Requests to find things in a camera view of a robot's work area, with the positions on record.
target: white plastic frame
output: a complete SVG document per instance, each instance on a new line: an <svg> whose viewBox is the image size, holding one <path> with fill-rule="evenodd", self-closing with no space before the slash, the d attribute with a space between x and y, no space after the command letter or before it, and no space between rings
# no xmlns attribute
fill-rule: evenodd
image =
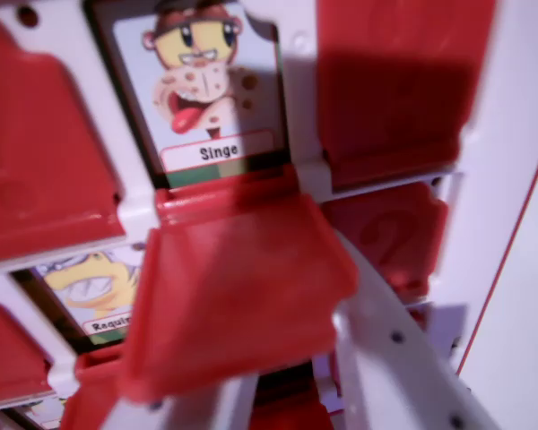
<svg viewBox="0 0 538 430"><path fill-rule="evenodd" d="M226 380L179 398L167 398L157 408L120 400L101 430L247 430L258 374Z"/></svg>
<svg viewBox="0 0 538 430"><path fill-rule="evenodd" d="M48 384L57 396L66 399L73 395L80 384L74 376L76 354L52 323L8 275L0 275L0 305L20 324L26 333L42 348L51 364ZM0 409L22 405L36 400L36 396L0 402Z"/></svg>

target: cartoon monkey face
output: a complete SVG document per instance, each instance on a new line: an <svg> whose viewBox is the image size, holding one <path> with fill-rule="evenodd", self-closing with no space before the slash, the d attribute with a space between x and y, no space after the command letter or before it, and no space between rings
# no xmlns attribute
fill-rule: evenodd
<svg viewBox="0 0 538 430"><path fill-rule="evenodd" d="M240 19L215 4L165 9L155 30L143 34L143 45L155 50L166 68L154 91L154 104L176 133L215 129L233 119L228 66L241 30Z"/></svg>
<svg viewBox="0 0 538 430"><path fill-rule="evenodd" d="M167 68L189 65L205 67L209 63L227 63L232 58L240 27L232 21L185 21L153 41L155 50Z"/></svg>
<svg viewBox="0 0 538 430"><path fill-rule="evenodd" d="M67 289L66 303L72 307L102 308L132 288L129 267L104 253L55 262L39 271L52 289Z"/></svg>

